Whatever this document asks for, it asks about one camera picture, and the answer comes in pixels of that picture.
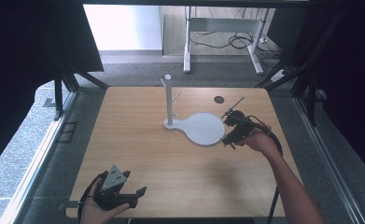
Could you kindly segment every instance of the wooden tabletop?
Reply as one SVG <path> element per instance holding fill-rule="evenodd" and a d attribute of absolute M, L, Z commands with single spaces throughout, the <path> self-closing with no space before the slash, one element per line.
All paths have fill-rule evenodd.
<path fill-rule="evenodd" d="M 272 126 L 284 157 L 300 178 L 266 90 L 173 88 L 178 119 L 196 112 L 220 117 L 234 109 Z M 216 96 L 225 101 L 217 104 Z M 131 171 L 121 193 L 147 187 L 135 209 L 119 217 L 267 217 L 275 181 L 269 163 L 249 147 L 197 147 L 185 134 L 163 127 L 167 118 L 163 87 L 111 87 L 107 90 L 70 201 L 78 201 L 91 181 L 117 165 Z M 77 209 L 68 208 L 69 217 Z M 279 200 L 274 213 L 284 216 Z"/>

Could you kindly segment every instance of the black device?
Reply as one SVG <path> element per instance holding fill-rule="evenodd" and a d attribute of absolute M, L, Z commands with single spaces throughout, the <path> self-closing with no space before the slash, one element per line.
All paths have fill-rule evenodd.
<path fill-rule="evenodd" d="M 229 127 L 233 127 L 234 129 L 226 134 L 221 141 L 224 146 L 230 145 L 233 149 L 235 146 L 233 143 L 243 140 L 254 130 L 255 126 L 250 125 L 249 122 L 252 120 L 249 117 L 246 117 L 243 112 L 239 110 L 230 110 L 227 112 L 226 116 L 228 116 L 224 123 Z"/>
<path fill-rule="evenodd" d="M 122 173 L 116 165 L 113 165 L 109 172 L 105 171 L 102 174 L 96 176 L 86 188 L 86 191 L 83 193 L 83 196 L 78 202 L 78 222 L 80 223 L 83 204 L 85 203 L 87 197 L 92 197 L 98 206 L 107 211 L 112 210 L 113 208 L 116 208 L 117 206 L 124 203 L 128 203 L 130 208 L 135 208 L 138 204 L 138 199 L 144 196 L 145 192 L 147 191 L 147 187 L 137 190 L 135 194 L 121 194 L 120 190 L 123 188 L 124 183 L 130 176 L 130 173 L 130 171 L 125 171 Z M 94 195 L 89 196 L 92 186 L 99 178 L 101 178 L 101 180 L 97 184 Z"/>

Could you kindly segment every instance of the hand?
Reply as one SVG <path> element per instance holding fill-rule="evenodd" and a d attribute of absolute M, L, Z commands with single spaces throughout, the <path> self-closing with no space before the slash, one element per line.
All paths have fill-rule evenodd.
<path fill-rule="evenodd" d="M 97 188 L 100 180 L 101 178 L 94 183 L 89 196 L 86 198 L 82 209 L 81 224 L 106 224 L 110 219 L 112 219 L 112 217 L 124 212 L 130 207 L 128 203 L 125 203 L 112 210 L 106 211 L 98 206 L 92 196 L 94 195 L 95 189 Z"/>
<path fill-rule="evenodd" d="M 269 130 L 272 129 L 270 125 L 266 125 L 266 127 Z M 236 142 L 235 145 L 241 147 L 243 145 L 248 145 L 252 149 L 261 152 L 265 157 L 268 157 L 274 153 L 279 154 L 274 140 L 269 137 L 264 131 L 258 128 L 255 128 L 252 133 L 243 140 Z"/>

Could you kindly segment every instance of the white stand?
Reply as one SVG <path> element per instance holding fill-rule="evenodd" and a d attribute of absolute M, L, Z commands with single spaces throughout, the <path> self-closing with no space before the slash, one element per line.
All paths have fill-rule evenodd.
<path fill-rule="evenodd" d="M 172 103 L 176 99 L 172 99 L 171 92 L 171 76 L 165 75 L 165 80 L 161 79 L 165 88 L 167 101 L 167 118 L 163 125 L 168 130 L 178 130 L 184 133 L 189 140 L 199 147 L 211 147 L 218 143 L 225 134 L 225 126 L 222 120 L 209 112 L 200 112 L 193 114 L 187 119 L 173 119 Z"/>
<path fill-rule="evenodd" d="M 190 32 L 227 32 L 227 33 L 255 33 L 252 46 L 248 46 L 248 52 L 258 75 L 263 74 L 256 49 L 259 44 L 260 36 L 266 23 L 269 8 L 265 8 L 261 13 L 260 20 L 252 19 L 219 19 L 219 18 L 192 18 L 190 15 L 191 7 L 188 7 L 186 18 L 186 39 L 183 61 L 183 71 L 190 72 Z"/>

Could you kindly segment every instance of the white desk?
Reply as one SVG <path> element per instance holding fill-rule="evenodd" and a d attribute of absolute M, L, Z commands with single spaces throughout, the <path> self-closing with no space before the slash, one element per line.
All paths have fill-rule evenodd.
<path fill-rule="evenodd" d="M 191 7 L 188 7 L 186 18 L 186 43 L 184 51 L 183 71 L 190 72 L 190 32 L 206 31 L 206 32 L 229 32 L 229 33 L 255 33 L 254 42 L 248 46 L 249 56 L 255 66 L 258 75 L 263 74 L 256 49 L 259 44 L 260 36 L 266 23 L 269 8 L 265 8 L 259 20 L 253 19 L 218 19 L 218 18 L 192 18 Z"/>

